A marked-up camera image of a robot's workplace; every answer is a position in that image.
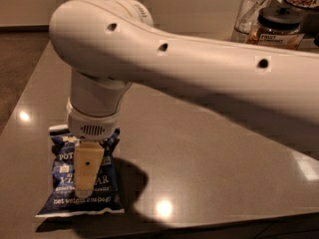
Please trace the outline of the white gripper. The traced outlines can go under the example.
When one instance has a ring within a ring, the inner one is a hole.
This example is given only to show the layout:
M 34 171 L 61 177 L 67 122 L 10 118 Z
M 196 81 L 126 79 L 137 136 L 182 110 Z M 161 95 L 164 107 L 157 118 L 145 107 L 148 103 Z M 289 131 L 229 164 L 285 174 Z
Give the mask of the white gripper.
M 108 138 L 117 127 L 119 114 L 92 117 L 77 111 L 67 102 L 67 125 L 70 133 L 81 142 L 74 152 L 75 195 L 86 198 L 92 195 L 104 150 L 98 142 Z

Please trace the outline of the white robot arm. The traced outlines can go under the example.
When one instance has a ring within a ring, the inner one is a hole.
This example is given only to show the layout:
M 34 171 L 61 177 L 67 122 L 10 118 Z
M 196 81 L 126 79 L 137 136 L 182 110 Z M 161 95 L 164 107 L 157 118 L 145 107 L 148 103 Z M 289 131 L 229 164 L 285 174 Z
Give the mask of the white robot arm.
M 121 99 L 137 83 L 319 154 L 317 54 L 163 32 L 136 0 L 68 1 L 49 34 L 72 68 L 67 122 L 83 144 L 112 133 Z

